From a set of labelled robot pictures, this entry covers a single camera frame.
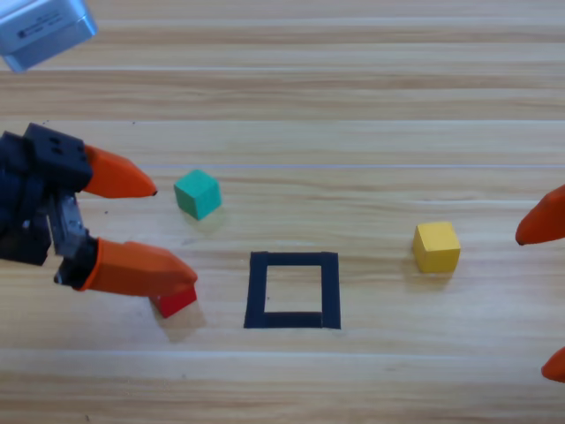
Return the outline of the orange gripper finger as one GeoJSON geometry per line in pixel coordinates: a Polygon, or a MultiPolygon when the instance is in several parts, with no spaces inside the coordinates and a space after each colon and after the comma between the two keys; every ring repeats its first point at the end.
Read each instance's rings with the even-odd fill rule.
{"type": "Polygon", "coordinates": [[[541,374],[554,382],[565,382],[565,348],[555,352],[541,368],[541,374]]]}
{"type": "Polygon", "coordinates": [[[564,238],[564,186],[547,193],[516,229],[520,246],[564,238]]]}

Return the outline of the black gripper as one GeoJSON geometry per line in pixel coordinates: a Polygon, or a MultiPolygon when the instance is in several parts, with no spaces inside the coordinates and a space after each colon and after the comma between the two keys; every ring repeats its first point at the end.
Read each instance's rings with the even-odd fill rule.
{"type": "Polygon", "coordinates": [[[158,297],[191,289],[196,272],[169,250],[97,241],[84,226],[76,194],[109,199],[154,196],[153,180],[129,159],[30,124],[1,135],[1,258],[41,266],[48,250],[63,258],[54,281],[84,292],[158,297]]]}

